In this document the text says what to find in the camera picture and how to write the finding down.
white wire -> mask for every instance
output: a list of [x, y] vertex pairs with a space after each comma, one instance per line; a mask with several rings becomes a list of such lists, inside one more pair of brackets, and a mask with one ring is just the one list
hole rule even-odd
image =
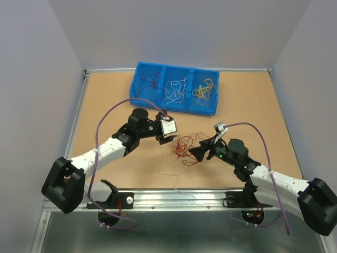
[[[187, 85], [186, 85], [186, 81], [187, 81], [188, 77], [185, 77], [183, 80], [180, 80], [180, 81], [167, 81], [166, 84], [165, 84], [165, 87], [164, 87], [164, 91], [165, 91], [165, 95], [166, 95], [166, 98], [163, 99], [162, 103], [166, 100], [166, 99], [169, 99], [171, 100], [170, 102], [166, 103], [166, 104], [170, 104], [172, 102], [175, 102], [176, 104], [181, 104], [183, 101], [184, 101], [184, 96], [187, 92]], [[167, 96], [170, 91], [169, 89], [167, 88], [167, 84], [168, 83], [171, 83], [171, 88], [173, 90], [172, 92], [172, 95], [170, 96]], [[179, 89], [175, 89], [173, 86], [177, 86], [177, 85], [180, 85], [179, 86]]]
[[162, 165], [162, 163], [164, 162], [164, 160], [165, 160], [165, 158], [166, 158], [166, 151], [165, 151], [161, 146], [159, 146], [159, 147], [160, 147], [160, 149], [163, 150], [163, 152], [164, 152], [164, 158], [162, 159], [162, 161], [160, 162], [160, 164], [159, 164], [159, 166], [158, 166], [158, 172], [159, 172], [160, 174], [164, 175], [164, 176], [173, 176], [173, 177], [176, 177], [176, 180], [175, 180], [174, 185], [173, 185], [173, 189], [174, 189], [175, 191], [177, 191], [177, 192], [180, 192], [181, 194], [184, 194], [184, 195], [186, 195], [186, 196], [192, 197], [193, 199], [196, 199], [195, 196], [190, 195], [190, 194], [187, 194], [187, 193], [184, 193], [184, 192], [182, 192], [181, 190], [179, 190], [179, 189], [176, 188], [176, 185], [179, 183], [179, 175], [185, 171], [185, 169], [187, 168], [188, 163], [185, 165], [185, 167], [184, 167], [184, 169], [183, 169], [182, 171], [176, 173], [176, 164], [177, 164], [177, 162], [179, 161], [179, 159], [177, 159], [177, 160], [175, 161], [175, 163], [174, 163], [174, 174], [166, 174], [166, 173], [162, 173], [162, 172], [161, 172], [161, 165]]

red wire bundle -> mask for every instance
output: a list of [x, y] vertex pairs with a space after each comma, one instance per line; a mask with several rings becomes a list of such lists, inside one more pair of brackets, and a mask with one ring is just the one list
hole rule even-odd
[[[158, 78], [158, 80], [155, 82], [156, 75], [158, 75], [158, 74], [159, 74], [159, 78]], [[157, 90], [157, 84], [158, 84], [158, 82], [159, 82], [159, 80], [160, 80], [160, 77], [161, 77], [161, 73], [160, 73], [160, 72], [157, 72], [157, 73], [155, 73], [155, 74], [153, 75], [152, 81], [151, 81], [151, 80], [148, 80], [148, 79], [145, 79], [145, 78], [143, 78], [143, 77], [141, 77], [141, 79], [146, 80], [146, 81], [150, 82], [151, 84], [150, 84], [150, 85], [147, 85], [147, 86], [144, 86], [144, 87], [142, 87], [140, 90], [138, 90], [138, 91], [137, 91], [137, 94], [136, 94], [136, 98], [138, 97], [138, 93], [139, 93], [141, 90], [145, 89], [145, 88], [153, 87], [153, 88], [155, 88], [155, 89]]]
[[186, 135], [186, 136], [181, 136], [178, 135], [177, 139], [175, 142], [172, 142], [172, 144], [168, 145], [172, 151], [172, 154], [176, 154], [178, 156], [178, 159], [180, 157], [189, 157], [192, 159], [191, 162], [187, 161], [186, 159], [184, 159], [182, 162], [184, 165], [186, 166], [193, 166], [196, 163], [198, 163], [198, 161], [195, 159], [195, 157], [189, 152], [190, 148], [194, 148], [193, 143], [196, 140], [196, 138], [199, 137], [199, 133], [192, 133], [190, 135]]

white cable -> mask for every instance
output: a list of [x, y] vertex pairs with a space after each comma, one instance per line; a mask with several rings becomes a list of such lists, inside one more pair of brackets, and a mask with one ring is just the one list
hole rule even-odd
[[[186, 85], [186, 81], [187, 81], [188, 77], [185, 77], [183, 80], [180, 80], [180, 81], [167, 81], [166, 84], [165, 84], [165, 87], [164, 87], [164, 91], [165, 91], [165, 95], [166, 95], [166, 98], [163, 99], [162, 103], [166, 100], [166, 99], [169, 99], [171, 100], [170, 102], [166, 103], [166, 104], [170, 104], [172, 102], [175, 102], [176, 104], [181, 104], [183, 101], [184, 101], [184, 96], [187, 92], [187, 85]], [[173, 90], [172, 94], [170, 96], [167, 96], [170, 91], [169, 89], [167, 88], [167, 84], [168, 83], [171, 83], [171, 89]]]

blue plastic bin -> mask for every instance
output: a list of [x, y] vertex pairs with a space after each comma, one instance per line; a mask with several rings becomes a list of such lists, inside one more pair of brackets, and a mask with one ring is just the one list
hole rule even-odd
[[[219, 71], [139, 62], [130, 87], [131, 98], [143, 98], [161, 109], [201, 115], [215, 115], [219, 99]], [[213, 83], [209, 94], [195, 96], [195, 90]], [[150, 108], [145, 102], [132, 105]]]
[[[158, 105], [157, 91], [162, 78], [162, 69], [163, 65], [160, 64], [139, 62], [130, 87], [130, 97], [146, 99]], [[152, 107], [146, 102], [137, 100], [131, 101], [131, 104], [147, 108]]]
[[[219, 99], [219, 71], [197, 70], [193, 71], [192, 90], [189, 109], [196, 114], [214, 115]], [[213, 83], [213, 87], [204, 94], [204, 98], [195, 96], [199, 87], [206, 88]]]
[[164, 66], [160, 93], [161, 109], [184, 112], [188, 106], [187, 93], [190, 87], [190, 69], [187, 67]]

red wire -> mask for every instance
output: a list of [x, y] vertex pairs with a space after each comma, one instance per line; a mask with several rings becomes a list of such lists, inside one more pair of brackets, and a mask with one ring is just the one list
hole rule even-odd
[[189, 167], [198, 163], [198, 160], [189, 152], [190, 148], [194, 148], [193, 143], [197, 137], [202, 139], [199, 136], [199, 133], [192, 133], [191, 135], [186, 135], [186, 136], [178, 135], [176, 141], [168, 145], [172, 151], [171, 155], [175, 153], [178, 156], [178, 159], [180, 157], [191, 158], [192, 161], [187, 161], [186, 159], [182, 161], [184, 165], [189, 166]]
[[[156, 77], [156, 75], [158, 75], [158, 74], [159, 74], [158, 81], [154, 82], [155, 77]], [[143, 78], [143, 77], [141, 77], [141, 79], [146, 80], [146, 81], [150, 82], [151, 84], [148, 85], [148, 86], [142, 87], [140, 90], [138, 90], [138, 91], [137, 91], [137, 94], [136, 94], [136, 98], [138, 97], [138, 93], [139, 93], [141, 90], [145, 89], [145, 88], [153, 87], [153, 88], [155, 88], [155, 89], [157, 90], [157, 84], [158, 84], [158, 82], [159, 82], [159, 80], [160, 80], [160, 77], [161, 77], [161, 73], [160, 73], [160, 72], [157, 72], [157, 73], [155, 73], [155, 74], [153, 75], [152, 81], [151, 81], [151, 80], [148, 80], [148, 79], [145, 79], [145, 78]]]
[[263, 212], [263, 204], [261, 204], [261, 205], [262, 205], [261, 212], [258, 215], [261, 215], [262, 212]]
[[122, 213], [122, 202], [120, 199], [117, 200], [117, 204], [118, 204], [118, 210], [120, 211], [120, 214]]

